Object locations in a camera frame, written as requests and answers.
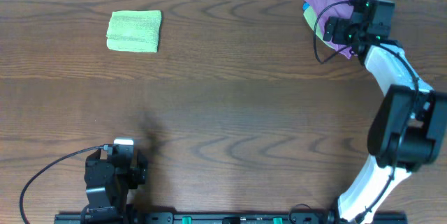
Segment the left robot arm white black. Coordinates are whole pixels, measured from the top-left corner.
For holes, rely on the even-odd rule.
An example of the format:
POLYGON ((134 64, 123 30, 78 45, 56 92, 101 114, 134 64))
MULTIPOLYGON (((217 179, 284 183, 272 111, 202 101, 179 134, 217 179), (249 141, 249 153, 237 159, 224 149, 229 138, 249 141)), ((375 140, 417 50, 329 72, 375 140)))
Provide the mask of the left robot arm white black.
POLYGON ((113 147, 106 159, 101 158, 100 149, 87 157, 84 180, 89 204, 81 211, 81 223, 135 222, 138 215, 127 196, 145 184, 148 160, 141 151, 135 165, 132 160, 132 147, 113 147))

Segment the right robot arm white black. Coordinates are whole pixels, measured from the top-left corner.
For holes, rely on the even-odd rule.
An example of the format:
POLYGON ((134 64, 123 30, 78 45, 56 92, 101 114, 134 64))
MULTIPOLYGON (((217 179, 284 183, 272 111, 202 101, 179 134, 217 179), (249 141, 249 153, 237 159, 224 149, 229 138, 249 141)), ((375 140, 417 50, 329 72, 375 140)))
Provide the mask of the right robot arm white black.
POLYGON ((366 163, 320 223, 406 223, 379 207, 401 182, 433 163, 446 131, 446 94, 436 92, 389 39, 390 13, 330 17, 323 39, 349 48, 376 79, 384 98, 367 136, 366 163))

